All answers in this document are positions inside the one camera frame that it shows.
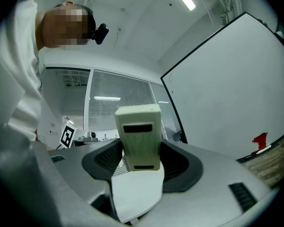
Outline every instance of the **glass wall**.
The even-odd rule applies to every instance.
[[[154,103],[147,81],[95,70],[89,96],[89,131],[99,140],[118,138],[114,114],[119,107]]]
[[[161,117],[166,138],[179,141],[181,128],[165,88],[154,83],[151,83],[151,88],[156,102],[161,108]]]
[[[42,76],[43,91],[38,139],[49,148],[60,144],[65,124],[83,129],[84,100],[89,70],[46,69]]]

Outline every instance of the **whiteboard frame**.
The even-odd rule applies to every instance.
[[[235,22],[236,20],[238,20],[240,17],[242,17],[242,16],[245,15],[245,14],[247,14],[247,15],[253,17],[253,18],[254,18],[255,20],[257,20],[260,24],[262,24],[262,25],[263,25],[266,29],[268,29],[268,30],[280,41],[280,43],[284,46],[284,41],[280,40],[280,38],[279,38],[278,36],[276,36],[276,35],[274,34],[274,32],[273,32],[271,29],[269,29],[267,26],[265,26],[265,25],[260,21],[260,19],[257,19],[256,17],[252,16],[251,14],[249,14],[249,13],[247,13],[247,12],[244,12],[244,13],[240,14],[239,16],[237,16],[234,20],[232,20],[231,22],[229,22],[227,25],[225,25],[225,26],[222,27],[221,29],[217,30],[214,34],[212,34],[210,37],[208,37],[206,40],[204,40],[204,41],[203,41],[201,44],[199,44],[196,48],[194,48],[194,49],[193,49],[189,54],[187,54],[183,59],[181,59],[176,65],[174,65],[174,66],[173,66],[172,68],[170,68],[166,73],[164,73],[164,75],[161,76],[160,79],[161,79],[161,81],[162,81],[162,83],[163,83],[163,86],[164,86],[164,88],[165,88],[165,90],[166,90],[168,96],[169,96],[170,102],[171,102],[171,104],[172,104],[172,106],[173,106],[173,108],[174,108],[174,110],[175,110],[175,113],[176,113],[176,116],[177,116],[177,119],[178,119],[180,128],[181,128],[181,130],[182,130],[182,135],[181,135],[182,137],[181,137],[181,139],[182,139],[182,142],[183,142],[183,143],[188,144],[187,138],[186,138],[186,134],[185,134],[185,131],[184,131],[182,122],[181,122],[181,120],[180,120],[179,114],[178,114],[178,112],[177,112],[177,109],[176,109],[176,107],[175,107],[175,104],[174,104],[174,102],[173,102],[173,100],[172,100],[172,97],[171,97],[171,95],[170,95],[170,93],[169,93],[169,90],[168,90],[167,87],[166,87],[166,84],[165,84],[163,78],[164,78],[166,75],[168,75],[168,74],[169,74],[176,66],[178,66],[182,61],[184,61],[188,56],[190,56],[193,52],[195,52],[195,51],[196,51],[197,49],[199,49],[202,45],[204,45],[206,42],[208,42],[210,39],[212,39],[215,35],[217,35],[218,33],[220,33],[222,30],[224,30],[225,28],[227,28],[229,25],[231,25],[233,22]],[[273,142],[272,145],[275,144],[276,142],[278,142],[283,136],[281,136],[279,139],[277,139],[275,142]],[[237,159],[237,161],[242,161],[242,160],[244,160],[244,159],[246,159],[246,158],[251,158],[251,156],[252,156],[252,154],[247,155],[247,156],[245,156],[245,157],[242,157],[242,158]]]

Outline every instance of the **window blinds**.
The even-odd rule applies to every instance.
[[[89,96],[89,131],[117,129],[114,113],[121,106],[154,103],[148,82],[95,70]]]

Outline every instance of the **black slot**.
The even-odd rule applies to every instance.
[[[104,194],[100,195],[99,197],[96,198],[95,201],[92,202],[91,206],[93,206],[95,209],[99,210],[100,212],[108,215],[109,217],[119,220],[119,218],[114,212],[114,209],[112,208],[109,196],[106,196]]]
[[[138,132],[151,132],[152,125],[130,125],[130,126],[123,126],[125,133],[138,133]]]
[[[134,166],[135,169],[153,169],[154,166]]]
[[[56,156],[56,157],[52,157],[51,159],[54,163],[56,163],[58,161],[64,160],[65,158],[63,156]]]
[[[229,185],[229,187],[239,202],[243,212],[246,212],[257,203],[255,198],[243,183],[234,183]]]

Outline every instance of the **beige device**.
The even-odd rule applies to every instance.
[[[130,170],[159,170],[161,144],[159,105],[120,107],[115,112],[115,122]]]

